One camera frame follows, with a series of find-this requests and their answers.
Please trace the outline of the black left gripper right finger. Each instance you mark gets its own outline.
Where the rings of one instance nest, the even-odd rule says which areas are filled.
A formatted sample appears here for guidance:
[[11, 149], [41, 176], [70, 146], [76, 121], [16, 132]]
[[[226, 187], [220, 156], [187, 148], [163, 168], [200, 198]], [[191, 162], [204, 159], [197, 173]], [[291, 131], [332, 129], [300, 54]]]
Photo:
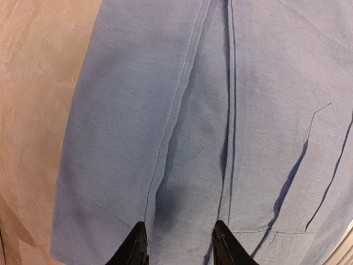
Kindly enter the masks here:
[[214, 265], [258, 265], [222, 220], [215, 223], [212, 247]]

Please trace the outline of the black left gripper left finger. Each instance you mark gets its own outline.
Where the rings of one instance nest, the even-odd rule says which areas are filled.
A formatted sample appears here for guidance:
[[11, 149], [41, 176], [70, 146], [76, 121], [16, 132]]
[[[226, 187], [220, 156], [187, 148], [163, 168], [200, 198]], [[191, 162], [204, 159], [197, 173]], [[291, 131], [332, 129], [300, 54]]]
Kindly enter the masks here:
[[146, 226], [139, 221], [106, 265], [149, 265], [147, 246]]

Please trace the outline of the light blue long sleeve shirt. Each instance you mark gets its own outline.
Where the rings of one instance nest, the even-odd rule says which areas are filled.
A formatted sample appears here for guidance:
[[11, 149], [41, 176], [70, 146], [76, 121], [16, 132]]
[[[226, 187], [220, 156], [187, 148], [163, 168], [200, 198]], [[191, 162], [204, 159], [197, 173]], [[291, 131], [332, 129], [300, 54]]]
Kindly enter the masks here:
[[103, 1], [63, 142], [51, 255], [322, 264], [352, 221], [351, 1]]

